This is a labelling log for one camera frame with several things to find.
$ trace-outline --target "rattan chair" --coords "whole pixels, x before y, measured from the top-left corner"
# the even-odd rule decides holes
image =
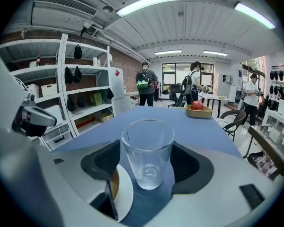
[[[235,140],[235,133],[236,133],[236,130],[238,129],[238,127],[241,125],[242,121],[244,120],[244,118],[246,117],[246,113],[242,110],[230,110],[230,111],[227,111],[225,113],[223,113],[220,117],[220,119],[224,119],[226,116],[229,116],[229,115],[234,115],[236,114],[236,118],[235,120],[232,122],[232,123],[229,123],[227,125],[225,125],[223,127],[223,129],[225,130],[226,133],[228,133],[228,135],[231,135],[232,136],[232,141]]]

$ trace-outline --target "chair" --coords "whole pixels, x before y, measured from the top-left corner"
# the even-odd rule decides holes
[[[224,119],[226,116],[236,114],[236,118],[232,123],[229,123],[223,127],[224,131],[228,133],[228,135],[232,136],[232,141],[235,140],[235,133],[238,127],[241,125],[242,121],[246,117],[246,113],[242,110],[230,110],[223,113],[220,119]]]
[[[182,86],[181,83],[177,83],[177,84],[172,84],[169,87],[169,99],[174,101],[174,103],[168,105],[167,106],[168,108],[169,108],[169,106],[172,106],[172,107],[176,106],[176,103],[177,103],[177,100],[178,100],[176,93],[180,93],[181,92],[181,86]]]

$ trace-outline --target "white storage box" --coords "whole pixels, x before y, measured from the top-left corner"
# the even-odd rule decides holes
[[[39,87],[35,84],[27,85],[27,89],[30,93],[35,95],[35,99],[39,98]]]
[[[45,111],[49,112],[50,114],[52,114],[53,116],[56,117],[56,119],[57,119],[56,125],[63,122],[63,118],[62,118],[62,114],[61,114],[61,110],[60,110],[59,105],[55,105],[55,106],[52,106],[50,108],[46,108]]]
[[[41,86],[42,96],[57,94],[57,83]]]

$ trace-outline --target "clear drinking glass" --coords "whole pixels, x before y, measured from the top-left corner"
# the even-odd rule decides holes
[[[158,187],[169,162],[175,132],[163,121],[138,120],[122,132],[122,142],[137,183],[143,189]]]

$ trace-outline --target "air conditioner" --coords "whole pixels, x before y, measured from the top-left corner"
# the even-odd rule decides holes
[[[37,5],[44,5],[46,7],[51,5],[64,11],[73,10],[91,17],[94,17],[97,13],[95,8],[78,0],[35,0],[34,2]]]

